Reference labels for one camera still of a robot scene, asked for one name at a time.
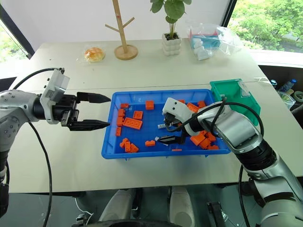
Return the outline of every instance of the window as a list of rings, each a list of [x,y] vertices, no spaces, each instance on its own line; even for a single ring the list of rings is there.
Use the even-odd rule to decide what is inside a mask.
[[[228,27],[250,49],[303,53],[302,0],[237,0]]]
[[[0,62],[27,59],[27,52],[0,21]]]

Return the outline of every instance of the robotic arm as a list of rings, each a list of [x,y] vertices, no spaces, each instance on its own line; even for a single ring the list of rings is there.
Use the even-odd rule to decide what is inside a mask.
[[[109,123],[99,120],[77,121],[79,110],[76,108],[81,101],[104,103],[110,98],[83,92],[78,92],[77,96],[64,95],[69,78],[63,72],[54,70],[41,95],[20,90],[0,92],[0,217],[8,206],[9,187],[2,183],[7,171],[8,153],[24,123],[39,120],[47,120],[50,124],[60,122],[71,131],[91,131],[109,126]]]
[[[198,135],[202,130],[210,131],[216,114],[223,107],[215,121],[214,130],[236,155],[250,177],[254,197],[264,207],[261,226],[303,226],[303,189],[294,174],[247,117],[233,111],[228,103],[220,103],[193,113],[185,104],[168,98],[162,110],[167,127],[188,123],[184,127],[179,126],[182,130],[181,137],[166,136],[158,142],[183,143],[186,136]]]

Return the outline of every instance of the bread roll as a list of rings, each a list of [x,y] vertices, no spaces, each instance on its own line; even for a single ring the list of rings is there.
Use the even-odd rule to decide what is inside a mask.
[[[104,52],[100,48],[93,47],[86,50],[84,56],[89,62],[97,62],[104,58]]]

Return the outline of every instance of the potted plant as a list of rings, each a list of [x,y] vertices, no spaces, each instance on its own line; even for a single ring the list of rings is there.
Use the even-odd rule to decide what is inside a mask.
[[[164,6],[167,16],[165,20],[169,23],[169,33],[162,35],[162,50],[165,55],[175,55],[180,53],[181,38],[175,32],[176,22],[184,12],[184,3],[189,5],[191,0],[151,0],[151,11],[157,13]]]

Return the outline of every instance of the green plastic bin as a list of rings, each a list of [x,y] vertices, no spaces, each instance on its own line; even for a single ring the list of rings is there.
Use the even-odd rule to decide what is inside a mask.
[[[226,97],[227,102],[247,105],[260,115],[261,107],[241,79],[211,81],[210,85],[216,101],[221,101],[223,97]],[[235,105],[231,105],[231,109],[247,116],[254,125],[258,125],[257,118],[249,110]]]

